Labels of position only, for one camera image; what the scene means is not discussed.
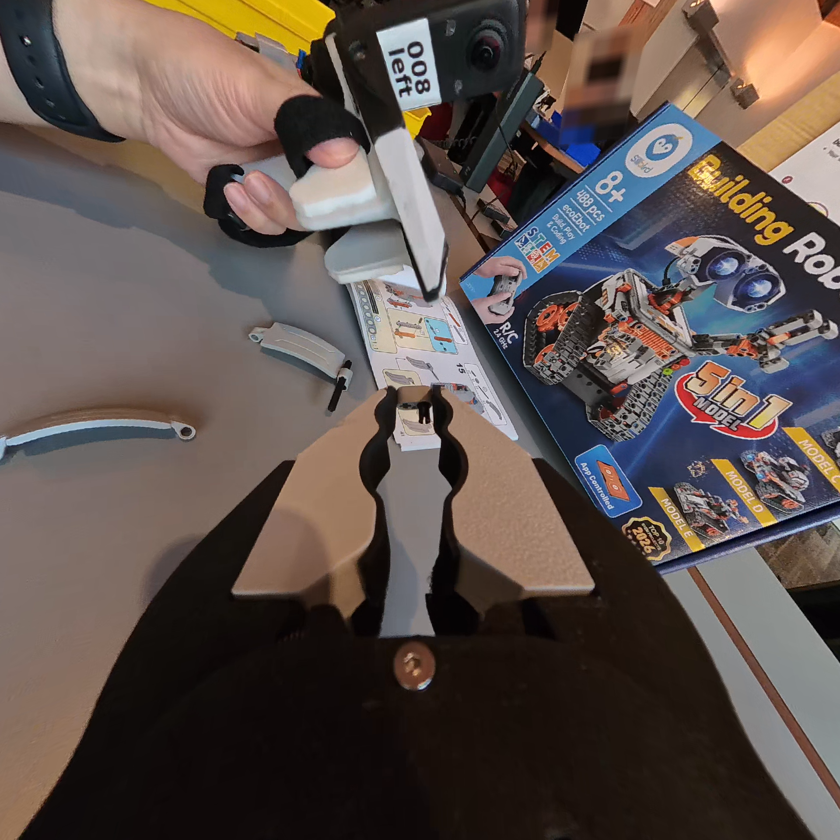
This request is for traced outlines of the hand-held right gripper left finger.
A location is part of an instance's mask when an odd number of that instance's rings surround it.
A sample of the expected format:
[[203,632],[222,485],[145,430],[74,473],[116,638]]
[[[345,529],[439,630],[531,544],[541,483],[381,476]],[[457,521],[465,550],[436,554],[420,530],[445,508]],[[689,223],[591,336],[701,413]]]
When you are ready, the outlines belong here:
[[299,454],[234,596],[333,606],[358,635],[380,633],[391,548],[377,489],[391,467],[396,405],[395,388],[378,391]]

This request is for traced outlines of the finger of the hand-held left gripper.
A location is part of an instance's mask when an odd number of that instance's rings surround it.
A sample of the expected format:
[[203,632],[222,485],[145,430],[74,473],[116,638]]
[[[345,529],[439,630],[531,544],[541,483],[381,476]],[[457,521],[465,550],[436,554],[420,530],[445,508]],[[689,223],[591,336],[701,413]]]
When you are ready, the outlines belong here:
[[406,129],[385,134],[370,152],[359,148],[341,167],[313,165],[289,184],[289,195],[299,223],[307,230],[347,231],[355,225],[395,220],[402,226],[412,260],[413,283],[407,272],[384,278],[420,291],[426,301],[445,294],[448,242]]
[[395,220],[351,226],[324,254],[328,274],[339,284],[374,280],[407,272],[413,283],[413,264]]

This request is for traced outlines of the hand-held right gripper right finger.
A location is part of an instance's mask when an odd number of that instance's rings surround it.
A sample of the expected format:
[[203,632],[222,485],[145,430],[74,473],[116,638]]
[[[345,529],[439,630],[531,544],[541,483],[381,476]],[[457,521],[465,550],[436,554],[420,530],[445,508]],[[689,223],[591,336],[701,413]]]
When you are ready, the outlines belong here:
[[449,484],[428,593],[436,635],[469,635],[489,609],[589,595],[595,584],[532,457],[441,385],[438,469]]

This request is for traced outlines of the curved grey panel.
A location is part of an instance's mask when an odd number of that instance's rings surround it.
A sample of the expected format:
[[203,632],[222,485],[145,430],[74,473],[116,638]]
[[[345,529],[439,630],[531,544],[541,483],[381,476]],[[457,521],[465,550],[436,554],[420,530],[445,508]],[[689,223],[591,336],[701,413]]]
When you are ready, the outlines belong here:
[[342,351],[326,340],[282,322],[274,322],[268,328],[254,327],[248,333],[248,338],[263,349],[303,361],[333,380],[339,368],[348,360]]
[[192,440],[196,436],[193,424],[163,411],[124,406],[81,408],[29,419],[10,427],[1,434],[1,458],[10,448],[39,440],[116,428],[173,432],[181,440]]

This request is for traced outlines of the grey desk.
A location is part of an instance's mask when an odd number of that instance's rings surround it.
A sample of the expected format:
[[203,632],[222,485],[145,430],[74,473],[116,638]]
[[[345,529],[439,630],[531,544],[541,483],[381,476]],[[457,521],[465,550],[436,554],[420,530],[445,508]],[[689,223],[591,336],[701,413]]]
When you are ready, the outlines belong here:
[[[76,748],[145,607],[270,472],[374,391],[318,244],[258,250],[156,150],[2,125],[2,431],[73,408],[196,426],[69,434],[2,461],[2,838]],[[353,363],[335,380],[249,340],[274,322]]]

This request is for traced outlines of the person's left hand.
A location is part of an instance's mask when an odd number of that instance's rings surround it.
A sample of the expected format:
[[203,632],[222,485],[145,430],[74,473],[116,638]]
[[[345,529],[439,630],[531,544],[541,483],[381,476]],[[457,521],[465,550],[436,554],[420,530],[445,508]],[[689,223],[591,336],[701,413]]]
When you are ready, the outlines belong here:
[[58,1],[54,23],[100,125],[152,145],[200,183],[216,165],[280,154],[280,107],[316,95],[208,24],[146,2]]

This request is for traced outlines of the building instruction booklet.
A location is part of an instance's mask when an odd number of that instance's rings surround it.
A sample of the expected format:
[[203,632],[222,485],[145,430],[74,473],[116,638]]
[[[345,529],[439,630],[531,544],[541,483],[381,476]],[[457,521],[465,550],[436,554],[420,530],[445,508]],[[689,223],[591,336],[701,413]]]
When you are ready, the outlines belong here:
[[379,388],[441,385],[518,440],[464,320],[448,298],[428,302],[418,290],[388,280],[358,281],[349,290]]

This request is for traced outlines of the dark green case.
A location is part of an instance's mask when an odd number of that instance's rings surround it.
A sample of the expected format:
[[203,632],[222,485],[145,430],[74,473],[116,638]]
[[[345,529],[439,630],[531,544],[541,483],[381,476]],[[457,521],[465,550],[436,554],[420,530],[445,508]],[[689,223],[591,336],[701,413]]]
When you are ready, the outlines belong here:
[[482,192],[543,90],[542,81],[524,69],[518,81],[502,93],[461,165],[459,176],[465,188]]

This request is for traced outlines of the yellow storage bin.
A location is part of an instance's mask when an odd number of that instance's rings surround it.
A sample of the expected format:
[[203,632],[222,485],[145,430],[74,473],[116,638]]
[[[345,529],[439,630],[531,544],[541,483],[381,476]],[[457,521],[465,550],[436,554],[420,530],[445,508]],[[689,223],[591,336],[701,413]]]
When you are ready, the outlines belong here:
[[307,56],[334,11],[320,1],[151,1],[151,5],[201,20],[230,39],[263,36],[283,46],[297,61],[298,74],[311,80]]

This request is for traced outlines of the blue robot kit box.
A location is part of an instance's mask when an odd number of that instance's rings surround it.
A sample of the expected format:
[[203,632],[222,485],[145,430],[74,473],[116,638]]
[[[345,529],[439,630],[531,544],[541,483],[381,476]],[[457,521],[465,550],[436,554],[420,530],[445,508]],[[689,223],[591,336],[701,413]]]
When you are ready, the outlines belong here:
[[838,226],[664,106],[459,281],[663,569],[838,518]]

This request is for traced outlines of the black wristwatch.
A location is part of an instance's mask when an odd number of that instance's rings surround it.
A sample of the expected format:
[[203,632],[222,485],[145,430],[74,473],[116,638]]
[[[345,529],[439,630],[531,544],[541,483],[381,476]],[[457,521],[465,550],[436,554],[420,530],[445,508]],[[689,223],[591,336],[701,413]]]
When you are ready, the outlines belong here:
[[54,29],[51,1],[2,1],[1,39],[12,77],[34,113],[90,140],[121,143],[80,98]]

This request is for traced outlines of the white printed instruction sheet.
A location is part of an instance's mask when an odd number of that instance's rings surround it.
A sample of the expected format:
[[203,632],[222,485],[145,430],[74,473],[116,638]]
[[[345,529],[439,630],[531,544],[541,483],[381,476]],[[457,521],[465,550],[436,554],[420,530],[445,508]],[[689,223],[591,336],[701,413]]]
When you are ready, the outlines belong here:
[[770,175],[839,224],[839,124],[778,164]]

